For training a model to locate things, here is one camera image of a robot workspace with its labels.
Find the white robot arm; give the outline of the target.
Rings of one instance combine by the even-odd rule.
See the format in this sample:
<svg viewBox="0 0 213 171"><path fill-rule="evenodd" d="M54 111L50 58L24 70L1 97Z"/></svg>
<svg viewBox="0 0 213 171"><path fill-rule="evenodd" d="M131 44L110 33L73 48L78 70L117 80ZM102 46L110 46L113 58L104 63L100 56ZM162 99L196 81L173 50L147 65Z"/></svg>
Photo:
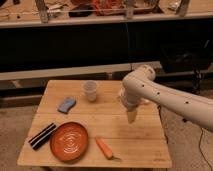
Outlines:
<svg viewBox="0 0 213 171"><path fill-rule="evenodd" d="M150 65L141 65L123 78L121 102L127 110L136 109L145 98L213 132L213 99L160 85L155 76Z"/></svg>

